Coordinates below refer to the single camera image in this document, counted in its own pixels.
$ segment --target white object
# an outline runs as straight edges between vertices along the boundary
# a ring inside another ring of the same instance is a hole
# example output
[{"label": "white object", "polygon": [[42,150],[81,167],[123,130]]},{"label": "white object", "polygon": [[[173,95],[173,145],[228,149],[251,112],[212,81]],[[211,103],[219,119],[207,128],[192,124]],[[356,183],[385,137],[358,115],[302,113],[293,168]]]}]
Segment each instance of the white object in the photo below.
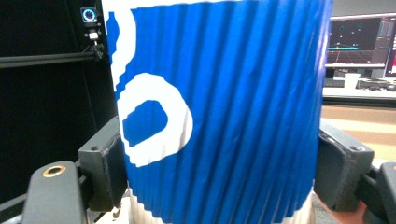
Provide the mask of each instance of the white object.
[{"label": "white object", "polygon": [[359,73],[346,73],[345,74],[345,89],[355,90],[356,85],[358,84],[359,77],[361,74]]}]

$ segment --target monitor screen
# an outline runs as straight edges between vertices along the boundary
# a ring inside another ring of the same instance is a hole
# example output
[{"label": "monitor screen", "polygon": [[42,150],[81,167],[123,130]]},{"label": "monitor screen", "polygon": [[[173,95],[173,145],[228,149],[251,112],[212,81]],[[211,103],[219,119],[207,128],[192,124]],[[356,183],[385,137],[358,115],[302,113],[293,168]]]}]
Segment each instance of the monitor screen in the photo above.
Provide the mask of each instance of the monitor screen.
[{"label": "monitor screen", "polygon": [[327,67],[385,68],[394,49],[396,13],[332,17]]}]

